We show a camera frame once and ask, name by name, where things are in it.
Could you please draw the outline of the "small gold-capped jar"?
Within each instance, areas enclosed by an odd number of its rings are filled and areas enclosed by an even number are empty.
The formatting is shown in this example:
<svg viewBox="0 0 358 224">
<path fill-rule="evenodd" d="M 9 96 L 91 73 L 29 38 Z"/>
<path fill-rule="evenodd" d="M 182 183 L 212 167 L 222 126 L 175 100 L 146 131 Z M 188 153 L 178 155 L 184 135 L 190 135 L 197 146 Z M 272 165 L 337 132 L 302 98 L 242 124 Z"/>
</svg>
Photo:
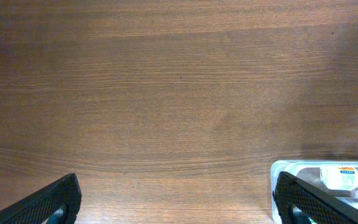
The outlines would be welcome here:
<svg viewBox="0 0 358 224">
<path fill-rule="evenodd" d="M 330 190 L 358 190 L 358 167 L 323 167 L 322 183 Z"/>
</svg>

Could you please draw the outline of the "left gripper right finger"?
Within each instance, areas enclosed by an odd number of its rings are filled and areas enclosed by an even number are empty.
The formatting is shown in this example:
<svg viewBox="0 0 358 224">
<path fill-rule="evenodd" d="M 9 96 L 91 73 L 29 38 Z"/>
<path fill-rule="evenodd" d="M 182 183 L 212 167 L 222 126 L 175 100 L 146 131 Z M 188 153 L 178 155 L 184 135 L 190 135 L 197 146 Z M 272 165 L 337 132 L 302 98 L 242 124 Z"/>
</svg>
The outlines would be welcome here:
<svg viewBox="0 0 358 224">
<path fill-rule="evenodd" d="M 358 224 L 358 209 L 289 172 L 278 175 L 273 201 L 282 223 Z"/>
</svg>

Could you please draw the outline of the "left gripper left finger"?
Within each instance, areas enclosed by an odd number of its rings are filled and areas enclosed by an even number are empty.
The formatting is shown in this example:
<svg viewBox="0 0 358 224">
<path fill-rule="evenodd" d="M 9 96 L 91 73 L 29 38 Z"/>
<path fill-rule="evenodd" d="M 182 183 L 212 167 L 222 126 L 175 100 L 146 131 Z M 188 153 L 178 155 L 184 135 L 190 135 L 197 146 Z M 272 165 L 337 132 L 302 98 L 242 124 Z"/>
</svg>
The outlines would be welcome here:
<svg viewBox="0 0 358 224">
<path fill-rule="evenodd" d="M 67 174 L 0 210 L 0 223 L 72 224 L 80 211 L 81 198 L 76 175 Z"/>
</svg>

